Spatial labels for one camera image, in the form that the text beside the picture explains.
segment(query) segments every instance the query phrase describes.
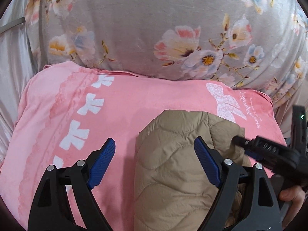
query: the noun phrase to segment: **blue flower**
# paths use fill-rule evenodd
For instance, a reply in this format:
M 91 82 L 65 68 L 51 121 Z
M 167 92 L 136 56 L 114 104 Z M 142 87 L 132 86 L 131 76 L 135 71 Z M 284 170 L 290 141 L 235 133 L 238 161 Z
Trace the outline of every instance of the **blue flower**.
M 290 74 L 288 75 L 286 81 L 284 82 L 283 86 L 279 90 L 280 94 L 286 94 L 293 86 L 293 84 L 296 82 L 296 75 Z
M 195 51 L 188 56 L 182 65 L 183 73 L 189 73 L 191 77 L 202 78 L 214 74 L 223 58 L 221 50 Z
M 252 44 L 244 58 L 244 65 L 252 68 L 259 67 L 262 59 L 264 58 L 265 54 L 263 52 L 263 48 L 261 46 L 255 46 Z
M 76 32 L 70 32 L 70 37 L 75 45 L 78 56 L 84 64 L 87 64 L 93 59 L 95 53 L 94 32 L 87 31 L 84 26 L 80 26 Z
M 250 0 L 252 4 L 255 5 L 256 11 L 261 15 L 264 11 L 267 10 L 267 0 Z

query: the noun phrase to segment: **pink blanket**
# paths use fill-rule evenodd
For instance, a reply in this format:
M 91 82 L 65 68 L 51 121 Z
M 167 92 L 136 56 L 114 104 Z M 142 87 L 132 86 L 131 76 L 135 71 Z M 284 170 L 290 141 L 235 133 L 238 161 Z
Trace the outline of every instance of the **pink blanket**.
M 260 135 L 284 143 L 271 100 L 260 92 L 232 90 L 214 81 L 107 74 L 68 61 L 44 69 L 24 90 L 0 173 L 0 194 L 6 205 L 27 228 L 32 199 L 46 167 L 71 166 L 111 137 L 116 152 L 93 194 L 115 231 L 133 230 L 135 140 L 165 109 L 207 111 L 245 127 L 247 138 Z M 69 186 L 67 190 L 76 222 L 83 225 L 72 190 Z

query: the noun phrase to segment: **silver screw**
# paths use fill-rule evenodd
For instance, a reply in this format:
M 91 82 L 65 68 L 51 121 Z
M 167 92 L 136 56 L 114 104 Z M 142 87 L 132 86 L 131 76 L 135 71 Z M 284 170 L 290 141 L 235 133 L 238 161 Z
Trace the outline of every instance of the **silver screw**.
M 48 170 L 48 171 L 53 171 L 53 170 L 54 170 L 54 165 L 49 165 L 49 166 L 47 167 L 47 170 Z
M 84 161 L 84 160 L 79 160 L 79 161 L 77 162 L 77 166 L 79 166 L 79 167 L 82 167 L 84 164 L 85 164 L 85 161 Z
M 257 168 L 257 169 L 262 169 L 262 168 L 263 168 L 263 166 L 262 166 L 262 164 L 261 164 L 261 163 L 256 163 L 256 168 Z
M 231 165 L 233 163 L 233 161 L 230 160 L 230 159 L 226 159 L 226 160 L 224 160 L 224 163 L 227 164 L 227 165 Z

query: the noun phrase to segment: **quilted fabric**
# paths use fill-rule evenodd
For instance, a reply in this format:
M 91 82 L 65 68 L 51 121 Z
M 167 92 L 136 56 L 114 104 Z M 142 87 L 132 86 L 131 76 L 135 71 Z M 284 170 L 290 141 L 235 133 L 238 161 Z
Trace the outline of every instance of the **quilted fabric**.
M 244 136 L 237 124 L 207 112 L 165 110 L 137 140 L 135 170 L 135 231 L 197 230 L 218 189 L 210 184 L 194 152 L 201 136 L 224 158 L 251 166 L 244 150 L 231 144 Z M 241 193 L 237 192 L 226 226 L 235 221 Z

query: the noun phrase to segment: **human hand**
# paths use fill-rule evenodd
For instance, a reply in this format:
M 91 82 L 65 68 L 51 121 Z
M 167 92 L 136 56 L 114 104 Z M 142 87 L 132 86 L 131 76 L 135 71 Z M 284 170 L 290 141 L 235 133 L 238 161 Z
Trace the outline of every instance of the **human hand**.
M 279 199 L 283 201 L 292 201 L 292 205 L 282 221 L 282 228 L 285 229 L 285 227 L 294 219 L 301 209 L 305 200 L 305 192 L 300 186 L 295 185 L 281 191 L 279 194 Z

